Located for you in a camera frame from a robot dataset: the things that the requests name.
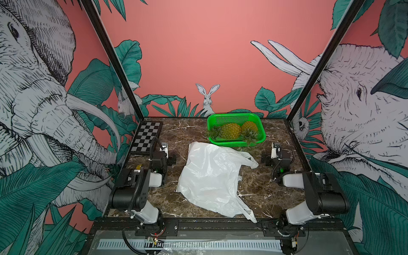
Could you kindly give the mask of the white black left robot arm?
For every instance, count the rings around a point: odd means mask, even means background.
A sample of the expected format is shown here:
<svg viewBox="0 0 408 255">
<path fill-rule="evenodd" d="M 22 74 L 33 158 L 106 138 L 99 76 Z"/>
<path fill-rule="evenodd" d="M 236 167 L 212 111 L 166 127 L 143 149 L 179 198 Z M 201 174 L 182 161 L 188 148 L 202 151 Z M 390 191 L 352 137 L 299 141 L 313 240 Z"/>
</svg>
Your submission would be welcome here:
<svg viewBox="0 0 408 255">
<path fill-rule="evenodd" d="M 144 224 L 157 224 L 161 220 L 161 211 L 148 201 L 148 192 L 150 188 L 163 186 L 168 168 L 176 164 L 176 157 L 164 151 L 153 152 L 152 157 L 147 168 L 123 169 L 108 199 L 110 209 L 123 211 Z"/>
</svg>

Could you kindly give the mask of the white plastic bag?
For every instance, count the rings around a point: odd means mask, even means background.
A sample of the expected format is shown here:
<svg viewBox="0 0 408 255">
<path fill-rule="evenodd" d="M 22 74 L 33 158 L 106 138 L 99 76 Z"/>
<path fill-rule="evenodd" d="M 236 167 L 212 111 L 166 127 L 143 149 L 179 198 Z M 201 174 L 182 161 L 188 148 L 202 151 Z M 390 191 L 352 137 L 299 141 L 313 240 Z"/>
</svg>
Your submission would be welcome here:
<svg viewBox="0 0 408 255">
<path fill-rule="evenodd" d="M 241 166 L 256 169 L 258 163 L 248 152 L 193 142 L 189 144 L 187 162 L 176 192 L 203 209 L 230 218 L 242 214 L 257 223 L 253 211 L 238 196 Z"/>
</svg>

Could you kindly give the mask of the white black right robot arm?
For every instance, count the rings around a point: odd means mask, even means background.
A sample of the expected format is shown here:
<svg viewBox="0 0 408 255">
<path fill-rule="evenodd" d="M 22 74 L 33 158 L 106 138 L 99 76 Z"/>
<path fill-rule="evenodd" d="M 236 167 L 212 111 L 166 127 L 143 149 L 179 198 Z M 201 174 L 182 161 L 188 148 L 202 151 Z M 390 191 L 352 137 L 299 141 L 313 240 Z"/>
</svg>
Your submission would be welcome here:
<svg viewBox="0 0 408 255">
<path fill-rule="evenodd" d="M 345 214 L 350 203 L 332 173 L 313 171 L 291 171 L 294 151 L 273 147 L 270 154 L 263 153 L 261 162 L 272 168 L 272 179 L 279 186 L 301 189 L 305 200 L 285 210 L 279 218 L 282 227 L 303 225 L 308 221 Z"/>
</svg>

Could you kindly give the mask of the pineapple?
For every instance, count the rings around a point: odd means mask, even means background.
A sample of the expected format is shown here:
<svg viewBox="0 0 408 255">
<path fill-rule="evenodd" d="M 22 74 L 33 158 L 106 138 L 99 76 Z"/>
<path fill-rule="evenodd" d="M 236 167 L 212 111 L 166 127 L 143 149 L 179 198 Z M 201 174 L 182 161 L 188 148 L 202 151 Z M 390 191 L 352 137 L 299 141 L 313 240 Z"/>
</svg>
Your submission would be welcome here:
<svg viewBox="0 0 408 255">
<path fill-rule="evenodd" d="M 209 138 L 214 140 L 236 140 L 240 138 L 241 127 L 236 123 L 224 124 L 222 126 L 214 126 L 208 131 Z"/>
<path fill-rule="evenodd" d="M 259 131 L 255 122 L 247 121 L 241 126 L 241 138 L 248 146 L 256 143 L 258 136 Z"/>
</svg>

